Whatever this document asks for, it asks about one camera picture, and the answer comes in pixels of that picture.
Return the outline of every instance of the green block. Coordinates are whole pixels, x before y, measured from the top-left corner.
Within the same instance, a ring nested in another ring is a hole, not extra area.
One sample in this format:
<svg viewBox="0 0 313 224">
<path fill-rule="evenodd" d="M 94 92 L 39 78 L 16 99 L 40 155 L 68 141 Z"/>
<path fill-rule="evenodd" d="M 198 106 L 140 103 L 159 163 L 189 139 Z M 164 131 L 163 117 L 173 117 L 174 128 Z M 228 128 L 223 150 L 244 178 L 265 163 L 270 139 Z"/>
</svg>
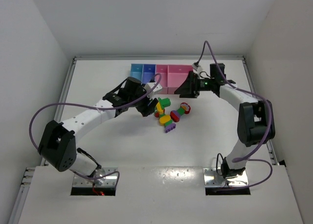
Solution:
<svg viewBox="0 0 313 224">
<path fill-rule="evenodd" d="M 161 108 L 164 109 L 166 107 L 169 107 L 171 105 L 171 100 L 169 98 L 157 98 L 160 105 L 161 105 Z"/>
<path fill-rule="evenodd" d="M 165 124 L 164 124 L 164 127 L 166 127 L 166 126 L 168 126 L 168 125 L 170 125 L 170 124 L 172 124 L 173 123 L 173 120 L 170 120 L 170 121 L 168 121 L 168 122 L 166 122 Z"/>
<path fill-rule="evenodd" d="M 179 108 L 177 110 L 177 112 L 178 112 L 179 115 L 184 115 L 185 114 L 185 109 L 184 108 Z"/>
</svg>

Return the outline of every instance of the red wire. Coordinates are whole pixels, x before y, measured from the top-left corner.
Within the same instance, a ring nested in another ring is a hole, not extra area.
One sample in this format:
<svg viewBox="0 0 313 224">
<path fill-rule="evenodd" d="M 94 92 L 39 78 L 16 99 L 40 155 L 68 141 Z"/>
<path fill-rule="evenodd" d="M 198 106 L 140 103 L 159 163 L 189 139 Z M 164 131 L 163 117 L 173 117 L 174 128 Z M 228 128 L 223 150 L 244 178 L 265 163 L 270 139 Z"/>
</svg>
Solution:
<svg viewBox="0 0 313 224">
<path fill-rule="evenodd" d="M 104 193 L 102 191 L 98 192 L 94 189 L 94 185 L 92 185 L 92 191 L 96 193 L 98 196 L 104 196 Z"/>
</svg>

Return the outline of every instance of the red block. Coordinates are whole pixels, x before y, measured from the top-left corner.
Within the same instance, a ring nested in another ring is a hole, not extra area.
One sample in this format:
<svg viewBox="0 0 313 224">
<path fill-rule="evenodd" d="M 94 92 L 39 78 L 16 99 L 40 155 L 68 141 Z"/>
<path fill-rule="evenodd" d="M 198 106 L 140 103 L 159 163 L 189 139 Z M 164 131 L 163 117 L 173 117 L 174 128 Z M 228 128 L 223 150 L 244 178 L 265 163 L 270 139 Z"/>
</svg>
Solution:
<svg viewBox="0 0 313 224">
<path fill-rule="evenodd" d="M 178 114 L 177 111 L 171 111 L 170 113 L 171 119 L 175 122 L 179 122 L 180 120 L 180 115 Z"/>
</svg>

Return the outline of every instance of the cable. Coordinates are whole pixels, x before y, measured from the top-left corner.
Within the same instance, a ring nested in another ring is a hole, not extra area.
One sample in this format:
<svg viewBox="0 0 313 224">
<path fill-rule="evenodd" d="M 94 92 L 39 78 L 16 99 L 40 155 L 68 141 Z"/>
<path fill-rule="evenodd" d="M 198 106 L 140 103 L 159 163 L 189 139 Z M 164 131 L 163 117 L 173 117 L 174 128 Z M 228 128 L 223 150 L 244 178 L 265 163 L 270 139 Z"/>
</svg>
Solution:
<svg viewBox="0 0 313 224">
<path fill-rule="evenodd" d="M 218 153 L 217 154 L 217 157 L 216 157 L 216 166 L 215 166 L 215 169 L 216 169 L 216 173 L 218 174 L 218 175 L 220 175 L 220 176 L 223 176 L 222 174 L 219 174 L 219 171 L 218 171 L 218 169 L 217 169 L 217 166 L 218 166 L 218 163 L 219 163 L 219 157 L 221 156 L 221 158 L 222 158 L 222 161 L 224 160 L 224 157 L 222 156 L 222 154 L 221 153 Z"/>
<path fill-rule="evenodd" d="M 225 76 L 224 76 L 224 74 L 223 74 L 223 72 L 222 72 L 222 70 L 221 70 L 221 68 L 220 68 L 220 66 L 219 66 L 219 64 L 218 64 L 218 62 L 217 62 L 217 60 L 216 60 L 216 57 L 215 57 L 215 55 L 214 55 L 214 53 L 213 53 L 213 50 L 212 50 L 212 48 L 211 48 L 211 45 L 210 45 L 210 43 L 209 43 L 208 41 L 205 41 L 205 42 L 204 42 L 203 48 L 202 48 L 201 56 L 200 56 L 199 60 L 196 62 L 196 64 L 199 64 L 200 60 L 202 59 L 202 56 L 203 56 L 203 53 L 204 53 L 204 49 L 205 49 L 205 45 L 208 46 L 208 48 L 209 48 L 209 50 L 210 50 L 210 52 L 211 52 L 211 56 L 212 56 L 212 58 L 213 58 L 213 60 L 214 60 L 214 62 L 215 62 L 215 65 L 216 65 L 216 67 L 217 67 L 219 73 L 221 74 L 222 78 L 224 79 L 224 81 L 225 81 L 227 84 L 229 84 L 233 89 L 237 89 L 237 90 L 239 90 L 239 91 L 241 91 L 241 92 L 243 92 L 243 93 L 252 94 L 252 95 L 254 95 L 254 96 L 260 98 L 261 100 L 264 101 L 264 103 L 265 103 L 265 105 L 266 105 L 266 110 L 267 110 L 267 112 L 268 112 L 268 126 L 266 127 L 265 133 L 264 133 L 264 135 L 263 135 L 261 141 L 260 141 L 259 144 L 256 146 L 256 148 L 254 148 L 254 150 L 252 150 L 249 154 L 247 154 L 246 156 L 244 156 L 244 157 L 242 157 L 242 158 L 234 158 L 234 159 L 232 160 L 232 162 L 237 163 L 237 162 L 240 162 L 240 161 L 247 160 L 247 159 L 249 159 L 254 153 L 256 153 L 256 152 L 258 151 L 258 149 L 263 145 L 263 143 L 265 142 L 265 140 L 266 140 L 266 138 L 267 138 L 267 136 L 268 136 L 268 133 L 269 133 L 269 131 L 270 131 L 270 127 L 271 127 L 271 124 L 272 124 L 272 112 L 271 112 L 271 109 L 270 109 L 270 105 L 269 105 L 267 99 L 264 98 L 263 96 L 261 96 L 261 95 L 259 95 L 259 94 L 256 94 L 256 93 L 252 93 L 252 92 L 247 91 L 247 90 L 243 90 L 243 89 L 237 88 L 237 87 L 235 87 L 234 85 L 232 85 L 232 84 L 225 78 Z"/>
<path fill-rule="evenodd" d="M 96 107 L 92 107 L 92 106 L 87 106 L 87 105 L 83 105 L 83 104 L 76 104 L 76 103 L 50 103 L 48 105 L 45 105 L 43 106 L 42 108 L 40 108 L 39 110 L 37 110 L 35 112 L 35 114 L 33 115 L 33 117 L 31 118 L 30 122 L 29 122 L 29 128 L 28 128 L 28 133 L 29 133 L 29 137 L 30 137 L 30 140 L 32 142 L 32 144 L 34 145 L 34 147 L 36 148 L 36 150 L 38 150 L 38 146 L 37 144 L 35 143 L 35 140 L 34 140 L 34 137 L 33 137 L 33 134 L 32 134 L 32 126 L 33 126 L 33 123 L 34 123 L 34 120 L 36 118 L 36 116 L 44 109 L 48 108 L 48 107 L 52 107 L 52 106 L 59 106 L 59 105 L 66 105 L 66 106 L 75 106 L 75 107 L 81 107 L 81 108 L 88 108 L 88 109 L 93 109 L 93 110 L 100 110 L 100 111 L 108 111 L 108 110 L 117 110 L 117 109 L 121 109 L 121 108 L 127 108 L 127 107 L 130 107 L 131 105 L 139 102 L 141 99 L 147 97 L 161 82 L 161 79 L 162 79 L 162 76 L 160 73 L 156 73 L 152 78 L 156 77 L 156 76 L 159 76 L 159 79 L 158 81 L 156 82 L 156 84 L 149 90 L 147 91 L 144 95 L 142 95 L 141 97 L 137 98 L 136 100 L 128 103 L 128 104 L 125 104 L 125 105 L 122 105 L 122 106 L 119 106 L 119 107 L 113 107 L 113 108 L 96 108 Z M 116 184 L 115 184 L 115 189 L 116 189 L 116 186 L 117 186 L 117 183 L 118 183 L 118 180 L 119 180 L 119 171 L 114 171 L 112 173 L 109 173 L 109 174 L 106 174 L 104 176 L 101 176 L 101 177 L 97 177 L 97 178 L 89 178 L 87 176 L 84 176 L 84 175 L 81 175 L 77 172 L 74 172 L 74 174 L 76 174 L 77 176 L 80 176 L 84 179 L 89 179 L 89 180 L 98 180 L 98 179 L 101 179 L 101 178 L 105 178 L 106 176 L 109 176 L 111 174 L 115 174 L 115 173 L 118 173 L 118 176 L 117 176 L 117 180 L 116 180 Z"/>
<path fill-rule="evenodd" d="M 94 189 L 95 183 L 92 184 L 92 192 L 96 193 L 98 196 L 104 196 L 104 193 L 102 191 L 98 192 Z"/>
<path fill-rule="evenodd" d="M 48 105 L 45 105 L 43 106 L 42 108 L 40 108 L 39 110 L 36 111 L 36 113 L 33 115 L 33 117 L 31 118 L 30 120 L 30 123 L 29 123 L 29 128 L 28 128 L 28 133 L 29 133 L 29 137 L 30 137 L 30 140 L 32 142 L 32 144 L 34 145 L 34 147 L 38 150 L 38 146 L 37 144 L 35 143 L 35 140 L 33 138 L 33 134 L 32 134 L 32 126 L 33 126 L 33 123 L 34 123 L 34 120 L 36 118 L 36 116 L 44 109 L 48 108 L 48 107 L 52 107 L 52 106 L 59 106 L 59 105 L 65 105 L 65 106 L 75 106 L 75 107 L 81 107 L 81 108 L 88 108 L 88 109 L 93 109 L 93 110 L 100 110 L 100 111 L 108 111 L 108 110 L 117 110 L 117 109 L 121 109 L 121 108 L 127 108 L 127 107 L 130 107 L 131 105 L 139 102 L 141 99 L 147 97 L 157 86 L 158 84 L 160 83 L 161 81 L 161 74 L 160 73 L 157 73 L 154 75 L 154 77 L 156 76 L 159 76 L 159 79 L 158 81 L 156 82 L 156 84 L 149 90 L 147 91 L 143 96 L 137 98 L 136 100 L 134 100 L 133 102 L 130 102 L 128 104 L 125 104 L 125 105 L 122 105 L 122 106 L 119 106 L 119 107 L 113 107 L 113 108 L 96 108 L 96 107 L 93 107 L 93 106 L 88 106 L 88 105 L 83 105 L 83 104 L 77 104 L 77 103 L 50 103 Z"/>
<path fill-rule="evenodd" d="M 201 72 L 199 73 L 199 76 L 200 76 L 201 78 L 205 78 L 205 77 L 201 76 L 202 73 L 205 73 L 207 77 L 211 78 L 211 77 L 206 73 L 206 71 L 201 71 Z"/>
<path fill-rule="evenodd" d="M 260 185 L 261 183 L 267 181 L 272 176 L 272 174 L 273 174 L 273 166 L 268 161 L 266 161 L 264 159 L 249 159 L 248 161 L 258 161 L 258 162 L 264 162 L 264 163 L 268 164 L 269 167 L 270 167 L 270 172 L 269 172 L 268 176 L 265 179 L 263 179 L 262 181 L 254 183 L 252 185 L 241 186 L 241 187 L 234 187 L 234 188 L 233 187 L 229 187 L 229 188 L 218 189 L 216 191 L 224 191 L 224 190 L 227 190 L 227 189 L 235 191 L 235 190 L 240 190 L 240 189 L 246 189 L 246 188 L 254 187 L 254 186 Z"/>
</svg>

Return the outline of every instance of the pink bin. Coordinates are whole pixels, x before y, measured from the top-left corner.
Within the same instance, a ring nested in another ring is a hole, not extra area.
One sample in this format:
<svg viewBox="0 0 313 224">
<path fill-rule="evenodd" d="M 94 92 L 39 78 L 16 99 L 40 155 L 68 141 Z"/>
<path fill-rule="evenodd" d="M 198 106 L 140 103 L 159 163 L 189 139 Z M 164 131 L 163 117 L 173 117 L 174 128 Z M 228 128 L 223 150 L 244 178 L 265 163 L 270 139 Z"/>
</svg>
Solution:
<svg viewBox="0 0 313 224">
<path fill-rule="evenodd" d="M 161 86 L 162 90 L 158 94 L 167 94 L 167 72 L 168 72 L 168 65 L 156 65 L 156 73 L 161 74 Z"/>
<path fill-rule="evenodd" d="M 188 72 L 192 70 L 193 68 L 191 65 L 169 65 L 167 74 L 167 93 L 174 94 L 174 91 L 186 80 Z"/>
</svg>

